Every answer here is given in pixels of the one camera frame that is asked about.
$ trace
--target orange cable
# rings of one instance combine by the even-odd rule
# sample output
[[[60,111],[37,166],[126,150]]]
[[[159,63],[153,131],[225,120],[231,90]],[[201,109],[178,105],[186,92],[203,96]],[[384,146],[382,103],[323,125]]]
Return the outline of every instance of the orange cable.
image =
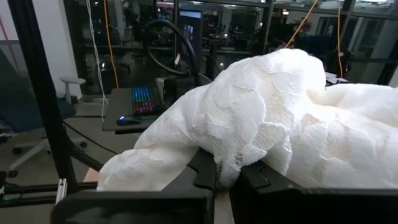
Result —
[[[104,0],[104,14],[105,14],[105,28],[106,28],[106,36],[108,38],[108,47],[109,47],[109,53],[111,54],[111,63],[113,67],[113,73],[114,73],[114,78],[116,81],[116,88],[119,88],[119,80],[118,80],[118,74],[116,73],[116,66],[114,65],[113,61],[113,53],[112,53],[112,46],[111,46],[111,38],[109,36],[109,24],[108,24],[108,9],[107,9],[107,2]]]
[[[315,0],[310,8],[310,10],[307,12],[307,15],[305,15],[303,21],[301,21],[300,25],[298,25],[297,30],[294,32],[292,38],[290,38],[290,40],[287,42],[285,48],[287,48],[290,43],[293,41],[294,37],[297,35],[297,33],[299,32],[299,30],[301,29],[301,27],[304,25],[304,22],[307,20],[308,16],[310,15],[310,13],[312,12],[312,9],[315,7],[315,5],[317,4],[318,0]]]
[[[341,64],[341,57],[340,57],[340,0],[338,0],[338,13],[337,13],[337,52],[338,52],[338,64],[340,66],[340,77],[343,78],[343,66]]]

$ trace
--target monitor screen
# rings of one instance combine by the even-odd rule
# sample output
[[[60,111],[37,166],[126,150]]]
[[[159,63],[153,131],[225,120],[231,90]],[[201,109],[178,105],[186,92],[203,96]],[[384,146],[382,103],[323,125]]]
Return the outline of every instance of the monitor screen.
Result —
[[[196,65],[200,70],[201,67],[201,53],[202,53],[202,30],[203,30],[203,14],[201,11],[195,10],[180,10],[180,16],[177,20],[178,28],[185,34],[192,45],[196,56]],[[187,48],[183,45],[181,38],[177,37],[177,53],[180,54],[188,66],[190,66],[190,59]]]

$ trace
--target white lace fabric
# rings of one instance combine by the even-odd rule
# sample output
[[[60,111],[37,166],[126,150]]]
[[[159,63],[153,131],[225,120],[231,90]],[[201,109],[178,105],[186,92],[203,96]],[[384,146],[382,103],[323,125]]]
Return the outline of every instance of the white lace fabric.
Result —
[[[214,155],[220,187],[262,159],[304,187],[395,188],[397,101],[388,86],[326,90],[321,61],[301,50],[246,58],[186,93],[133,150],[110,159],[98,190],[162,190],[198,147]]]

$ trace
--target black desk surface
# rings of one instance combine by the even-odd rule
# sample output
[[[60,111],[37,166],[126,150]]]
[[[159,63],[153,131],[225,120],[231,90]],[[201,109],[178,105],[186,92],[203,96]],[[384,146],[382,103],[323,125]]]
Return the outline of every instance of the black desk surface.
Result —
[[[125,115],[132,115],[131,88],[112,90],[106,117],[102,125],[103,131],[114,131],[116,134],[141,133],[145,131],[159,116],[141,116],[141,124],[119,126],[116,121]]]

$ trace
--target rgb backlit keyboard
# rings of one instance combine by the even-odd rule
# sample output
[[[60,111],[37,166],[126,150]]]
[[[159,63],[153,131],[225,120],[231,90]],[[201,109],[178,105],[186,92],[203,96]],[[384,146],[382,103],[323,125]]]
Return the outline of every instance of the rgb backlit keyboard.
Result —
[[[155,102],[152,90],[146,86],[131,89],[132,109],[136,115],[154,114]]]

